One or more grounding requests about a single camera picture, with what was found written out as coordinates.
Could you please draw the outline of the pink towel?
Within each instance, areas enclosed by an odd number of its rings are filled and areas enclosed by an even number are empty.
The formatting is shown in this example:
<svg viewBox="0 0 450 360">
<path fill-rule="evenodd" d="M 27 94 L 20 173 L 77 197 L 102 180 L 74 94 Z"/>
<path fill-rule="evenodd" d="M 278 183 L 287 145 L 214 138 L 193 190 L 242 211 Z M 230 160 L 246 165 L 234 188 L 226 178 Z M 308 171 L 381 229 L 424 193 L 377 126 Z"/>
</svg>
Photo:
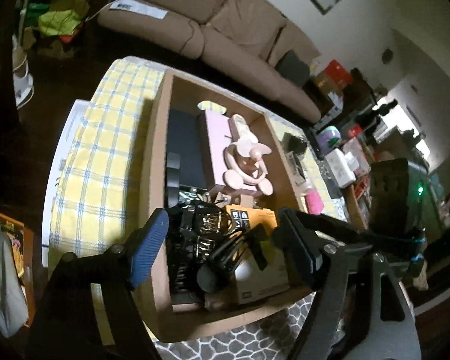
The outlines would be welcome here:
<svg viewBox="0 0 450 360">
<path fill-rule="evenodd" d="M 323 201 L 316 189 L 309 189 L 305 194 L 305 205 L 308 213 L 312 215 L 320 215 L 324 209 Z"/>
</svg>

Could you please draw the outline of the black hairbrush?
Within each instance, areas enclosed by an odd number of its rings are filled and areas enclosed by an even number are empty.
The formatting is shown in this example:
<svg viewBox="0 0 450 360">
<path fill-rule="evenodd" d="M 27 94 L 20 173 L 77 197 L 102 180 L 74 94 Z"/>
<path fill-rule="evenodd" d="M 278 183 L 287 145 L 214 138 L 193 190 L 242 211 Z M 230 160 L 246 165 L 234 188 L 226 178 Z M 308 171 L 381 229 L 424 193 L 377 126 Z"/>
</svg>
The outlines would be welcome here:
<svg viewBox="0 0 450 360">
<path fill-rule="evenodd" d="M 179 203 L 180 156 L 169 152 L 166 156 L 166 203 L 172 208 Z"/>
</svg>

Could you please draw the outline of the white tissue box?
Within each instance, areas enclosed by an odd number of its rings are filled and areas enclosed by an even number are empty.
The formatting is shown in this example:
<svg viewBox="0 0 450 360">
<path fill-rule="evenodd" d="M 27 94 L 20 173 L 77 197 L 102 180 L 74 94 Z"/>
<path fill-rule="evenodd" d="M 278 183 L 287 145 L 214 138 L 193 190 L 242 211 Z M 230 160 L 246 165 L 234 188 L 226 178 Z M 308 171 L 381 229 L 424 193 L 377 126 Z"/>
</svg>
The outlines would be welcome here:
<svg viewBox="0 0 450 360">
<path fill-rule="evenodd" d="M 345 189 L 357 180 L 345 158 L 345 154 L 340 149 L 334 149 L 326 154 L 325 160 L 340 189 Z"/>
</svg>

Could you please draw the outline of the grey patterned rug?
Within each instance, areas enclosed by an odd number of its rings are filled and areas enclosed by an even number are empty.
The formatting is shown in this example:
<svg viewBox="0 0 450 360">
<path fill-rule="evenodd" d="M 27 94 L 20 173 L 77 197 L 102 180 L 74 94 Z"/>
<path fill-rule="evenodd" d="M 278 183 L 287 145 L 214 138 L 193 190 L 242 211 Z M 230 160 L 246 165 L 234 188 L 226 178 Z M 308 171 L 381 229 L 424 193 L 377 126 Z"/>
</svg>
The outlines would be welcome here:
<svg viewBox="0 0 450 360">
<path fill-rule="evenodd" d="M 303 328 L 315 294 L 269 317 L 214 336 L 162 343 L 153 337 L 162 359 L 286 359 Z"/>
</svg>

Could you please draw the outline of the purple round container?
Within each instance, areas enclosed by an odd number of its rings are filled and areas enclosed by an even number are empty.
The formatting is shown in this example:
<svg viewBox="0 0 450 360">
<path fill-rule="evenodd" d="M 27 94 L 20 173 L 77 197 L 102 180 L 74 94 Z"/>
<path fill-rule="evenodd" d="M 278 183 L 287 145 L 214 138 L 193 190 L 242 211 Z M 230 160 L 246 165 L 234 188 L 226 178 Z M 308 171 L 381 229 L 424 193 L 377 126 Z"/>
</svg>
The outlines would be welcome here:
<svg viewBox="0 0 450 360">
<path fill-rule="evenodd" d="M 317 136 L 316 140 L 323 155 L 336 149 L 341 142 L 341 133 L 335 126 L 326 127 Z"/>
</svg>

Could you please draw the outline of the orange hard drive box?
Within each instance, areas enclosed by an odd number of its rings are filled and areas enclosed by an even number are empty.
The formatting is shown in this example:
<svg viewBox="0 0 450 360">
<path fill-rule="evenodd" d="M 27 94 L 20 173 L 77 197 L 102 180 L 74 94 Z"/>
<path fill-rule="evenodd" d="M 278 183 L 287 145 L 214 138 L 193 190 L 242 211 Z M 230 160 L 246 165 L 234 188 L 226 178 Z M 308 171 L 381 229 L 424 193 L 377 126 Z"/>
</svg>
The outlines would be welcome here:
<svg viewBox="0 0 450 360">
<path fill-rule="evenodd" d="M 277 228 L 274 211 L 227 205 L 235 228 L 245 230 L 241 262 L 233 272 L 236 302 L 257 302 L 290 289 L 284 253 L 275 246 L 272 235 Z"/>
</svg>

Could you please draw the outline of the yellow plaid table cloth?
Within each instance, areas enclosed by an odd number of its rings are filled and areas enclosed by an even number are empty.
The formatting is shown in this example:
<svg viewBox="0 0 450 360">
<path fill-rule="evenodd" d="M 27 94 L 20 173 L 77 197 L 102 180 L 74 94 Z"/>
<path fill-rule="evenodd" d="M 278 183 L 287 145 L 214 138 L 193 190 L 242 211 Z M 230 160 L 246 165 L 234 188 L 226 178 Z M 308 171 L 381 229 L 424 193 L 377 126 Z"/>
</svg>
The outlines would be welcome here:
<svg viewBox="0 0 450 360">
<path fill-rule="evenodd" d="M 151 110 L 167 67 L 137 57 L 115 60 L 82 117 L 69 150 L 58 149 L 43 210 L 42 261 L 52 269 L 73 251 L 94 255 L 123 240 L 139 214 L 139 186 Z"/>
</svg>

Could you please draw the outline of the pink handheld fan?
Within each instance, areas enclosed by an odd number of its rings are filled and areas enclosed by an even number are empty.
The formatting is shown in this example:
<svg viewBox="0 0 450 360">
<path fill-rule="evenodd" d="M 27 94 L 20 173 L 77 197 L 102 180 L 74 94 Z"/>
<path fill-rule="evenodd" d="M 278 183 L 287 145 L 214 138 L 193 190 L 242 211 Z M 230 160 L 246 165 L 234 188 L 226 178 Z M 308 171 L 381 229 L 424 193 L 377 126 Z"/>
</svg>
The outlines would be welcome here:
<svg viewBox="0 0 450 360">
<path fill-rule="evenodd" d="M 274 187 L 267 179 L 268 169 L 263 157 L 271 154 L 272 149 L 259 142 L 242 115 L 233 115 L 228 119 L 228 124 L 232 142 L 223 153 L 227 167 L 223 174 L 226 186 L 239 190 L 247 185 L 255 187 L 265 196 L 271 196 Z"/>
</svg>

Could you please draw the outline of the red box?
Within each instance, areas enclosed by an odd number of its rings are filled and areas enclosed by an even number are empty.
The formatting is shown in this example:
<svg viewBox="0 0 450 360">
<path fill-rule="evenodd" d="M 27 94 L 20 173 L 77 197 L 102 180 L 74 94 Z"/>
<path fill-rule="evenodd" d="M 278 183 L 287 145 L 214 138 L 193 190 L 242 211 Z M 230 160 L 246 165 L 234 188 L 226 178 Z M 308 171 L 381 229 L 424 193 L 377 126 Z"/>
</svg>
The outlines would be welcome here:
<svg viewBox="0 0 450 360">
<path fill-rule="evenodd" d="M 353 77 L 338 61 L 333 59 L 323 72 L 336 84 L 339 90 L 353 83 Z"/>
</svg>

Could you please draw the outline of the dark cushion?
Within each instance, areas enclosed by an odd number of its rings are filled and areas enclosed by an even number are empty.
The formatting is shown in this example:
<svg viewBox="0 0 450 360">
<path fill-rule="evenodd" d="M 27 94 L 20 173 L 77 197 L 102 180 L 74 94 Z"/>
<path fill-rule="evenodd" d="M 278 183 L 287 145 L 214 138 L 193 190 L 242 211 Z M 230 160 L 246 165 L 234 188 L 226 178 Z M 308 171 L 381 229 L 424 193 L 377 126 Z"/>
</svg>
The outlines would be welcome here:
<svg viewBox="0 0 450 360">
<path fill-rule="evenodd" d="M 275 65 L 275 70 L 297 87 L 302 87 L 310 79 L 309 66 L 300 60 L 294 50 L 288 51 Z"/>
</svg>

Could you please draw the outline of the pink box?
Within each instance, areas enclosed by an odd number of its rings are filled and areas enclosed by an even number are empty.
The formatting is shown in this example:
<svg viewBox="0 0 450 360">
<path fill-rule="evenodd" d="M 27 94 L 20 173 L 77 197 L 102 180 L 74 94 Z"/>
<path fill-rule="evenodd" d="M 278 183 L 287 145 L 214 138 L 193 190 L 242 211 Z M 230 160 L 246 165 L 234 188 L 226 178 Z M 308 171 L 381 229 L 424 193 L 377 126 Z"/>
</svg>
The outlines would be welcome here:
<svg viewBox="0 0 450 360">
<path fill-rule="evenodd" d="M 212 194 L 216 194 L 226 187 L 224 150 L 232 143 L 228 117 L 206 110 L 201 113 L 198 121 L 205 184 Z"/>
</svg>

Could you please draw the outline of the dark blue notebook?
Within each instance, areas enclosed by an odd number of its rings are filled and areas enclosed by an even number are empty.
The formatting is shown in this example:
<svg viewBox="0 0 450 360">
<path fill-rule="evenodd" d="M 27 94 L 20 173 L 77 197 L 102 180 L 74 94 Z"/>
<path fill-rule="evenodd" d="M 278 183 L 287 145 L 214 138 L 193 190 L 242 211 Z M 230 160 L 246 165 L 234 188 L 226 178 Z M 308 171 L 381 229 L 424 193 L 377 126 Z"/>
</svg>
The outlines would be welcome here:
<svg viewBox="0 0 450 360">
<path fill-rule="evenodd" d="M 167 153 L 179 156 L 179 183 L 182 186 L 206 188 L 196 116 L 177 110 L 169 112 Z"/>
</svg>

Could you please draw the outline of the brown sofa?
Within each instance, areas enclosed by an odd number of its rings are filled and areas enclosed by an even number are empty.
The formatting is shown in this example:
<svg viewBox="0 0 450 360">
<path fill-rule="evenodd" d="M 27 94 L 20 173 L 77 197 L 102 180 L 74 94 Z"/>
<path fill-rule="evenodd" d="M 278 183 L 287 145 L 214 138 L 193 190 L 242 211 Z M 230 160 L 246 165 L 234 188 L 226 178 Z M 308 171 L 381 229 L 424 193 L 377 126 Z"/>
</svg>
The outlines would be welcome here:
<svg viewBox="0 0 450 360">
<path fill-rule="evenodd" d="M 155 19 L 110 4 L 99 25 L 157 44 L 220 71 L 263 97 L 277 101 L 312 124 L 320 109 L 284 79 L 275 65 L 290 50 L 311 69 L 320 57 L 313 41 L 266 0 L 138 0 L 167 10 Z"/>
</svg>

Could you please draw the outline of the green clothing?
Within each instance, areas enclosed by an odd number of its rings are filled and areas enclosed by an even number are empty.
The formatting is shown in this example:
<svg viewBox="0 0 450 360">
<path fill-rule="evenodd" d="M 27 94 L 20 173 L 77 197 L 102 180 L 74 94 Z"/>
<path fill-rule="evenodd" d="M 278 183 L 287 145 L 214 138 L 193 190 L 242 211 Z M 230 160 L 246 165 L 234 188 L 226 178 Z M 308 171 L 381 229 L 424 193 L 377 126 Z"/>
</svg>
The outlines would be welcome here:
<svg viewBox="0 0 450 360">
<path fill-rule="evenodd" d="M 46 37 L 71 36 L 80 23 L 80 16 L 74 10 L 54 10 L 38 18 L 38 30 Z"/>
</svg>

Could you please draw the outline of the white paper on sofa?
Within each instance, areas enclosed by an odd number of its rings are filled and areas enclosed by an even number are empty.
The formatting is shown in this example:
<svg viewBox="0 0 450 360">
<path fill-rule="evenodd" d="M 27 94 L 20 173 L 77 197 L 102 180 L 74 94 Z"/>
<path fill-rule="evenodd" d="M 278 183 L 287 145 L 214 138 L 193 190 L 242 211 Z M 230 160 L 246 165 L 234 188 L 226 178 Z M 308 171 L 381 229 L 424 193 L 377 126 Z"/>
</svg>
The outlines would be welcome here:
<svg viewBox="0 0 450 360">
<path fill-rule="evenodd" d="M 168 11 L 154 7 L 138 0 L 116 0 L 110 5 L 111 10 L 127 11 L 142 16 L 149 16 L 158 20 L 163 20 Z"/>
</svg>

